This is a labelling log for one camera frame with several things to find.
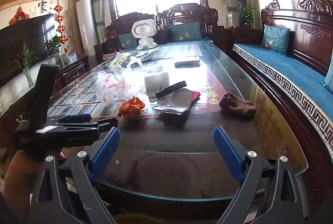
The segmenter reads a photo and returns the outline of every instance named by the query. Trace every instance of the human hand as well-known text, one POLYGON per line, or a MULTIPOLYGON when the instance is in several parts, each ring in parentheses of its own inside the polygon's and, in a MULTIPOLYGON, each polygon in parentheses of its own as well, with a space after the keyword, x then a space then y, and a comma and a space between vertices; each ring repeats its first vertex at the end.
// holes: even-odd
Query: human hand
MULTIPOLYGON (((62 159, 64 155, 60 153, 58 158, 62 159)), ((42 162, 32 160, 24 151, 17 151, 4 178, 2 194, 13 213, 23 223, 28 222, 30 193, 33 193, 42 165, 42 162)))

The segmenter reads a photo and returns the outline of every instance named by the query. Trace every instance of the red hanging decoration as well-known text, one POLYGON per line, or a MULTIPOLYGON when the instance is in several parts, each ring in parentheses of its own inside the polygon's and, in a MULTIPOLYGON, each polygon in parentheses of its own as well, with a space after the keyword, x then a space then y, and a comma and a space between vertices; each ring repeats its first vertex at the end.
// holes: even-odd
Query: red hanging decoration
POLYGON ((18 21, 24 20, 24 19, 29 19, 30 15, 26 14, 23 12, 22 8, 19 7, 17 9, 16 14, 14 15, 14 17, 9 21, 10 25, 16 24, 18 21))
POLYGON ((63 7, 59 5, 59 0, 58 4, 54 7, 54 10, 58 13, 58 15, 54 18, 54 20, 59 23, 59 26, 56 31, 61 33, 60 42, 64 44, 65 42, 68 41, 68 38, 65 35, 63 35, 63 32, 65 31, 66 27, 62 25, 61 22, 64 20, 65 17, 60 15, 60 12, 63 10, 63 7))

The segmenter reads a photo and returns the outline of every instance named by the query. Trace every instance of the orange wrapper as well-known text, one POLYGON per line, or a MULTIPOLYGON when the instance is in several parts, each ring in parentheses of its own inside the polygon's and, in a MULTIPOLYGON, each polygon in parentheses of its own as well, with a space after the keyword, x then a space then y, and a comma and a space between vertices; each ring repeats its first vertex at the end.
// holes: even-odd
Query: orange wrapper
POLYGON ((143 111, 144 103, 137 97, 123 103, 119 108, 118 116, 138 116, 143 111))

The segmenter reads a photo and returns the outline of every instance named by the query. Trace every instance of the green plant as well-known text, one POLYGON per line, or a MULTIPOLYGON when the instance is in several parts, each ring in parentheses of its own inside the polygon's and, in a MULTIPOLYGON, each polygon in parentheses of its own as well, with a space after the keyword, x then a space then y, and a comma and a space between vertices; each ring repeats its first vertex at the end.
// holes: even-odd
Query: green plant
POLYGON ((37 59, 34 54, 35 53, 30 52, 26 46, 23 46, 23 52, 20 55, 17 55, 18 58, 15 61, 16 65, 18 65, 21 69, 29 68, 32 61, 37 59))
POLYGON ((242 19, 245 21, 245 25, 249 25, 251 26, 252 23, 254 23, 254 8, 251 7, 251 4, 249 4, 248 6, 245 5, 242 9, 242 19))
POLYGON ((56 54, 59 53, 59 47, 62 44, 60 43, 60 37, 58 35, 53 36, 50 40, 47 40, 45 43, 45 47, 47 50, 56 54))

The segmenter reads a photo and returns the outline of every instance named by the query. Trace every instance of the glass tabletop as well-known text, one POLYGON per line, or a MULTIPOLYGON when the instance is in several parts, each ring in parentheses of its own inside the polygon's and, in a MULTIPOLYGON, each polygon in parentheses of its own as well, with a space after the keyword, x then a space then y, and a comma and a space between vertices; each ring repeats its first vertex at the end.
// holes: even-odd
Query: glass tabletop
MULTIPOLYGON (((161 52, 143 63, 144 72, 157 64, 169 73, 170 84, 185 80, 200 100, 182 116, 154 110, 153 96, 145 95, 140 120, 118 118, 121 141, 103 177, 110 188, 166 200, 209 201, 231 198, 239 184, 229 175, 213 142, 213 129, 222 125, 247 150, 277 159, 285 155, 297 175, 307 161, 294 134, 266 94, 211 41, 160 45, 161 52), (185 56, 198 56, 200 66, 174 67, 185 56), (222 113, 219 101, 226 92, 253 101, 255 118, 244 121, 222 113)), ((98 72, 108 71, 110 60, 64 88, 50 102, 49 116, 90 113, 94 120, 117 116, 123 101, 106 106, 96 90, 98 72)), ((65 156, 79 148, 66 148, 65 156)))

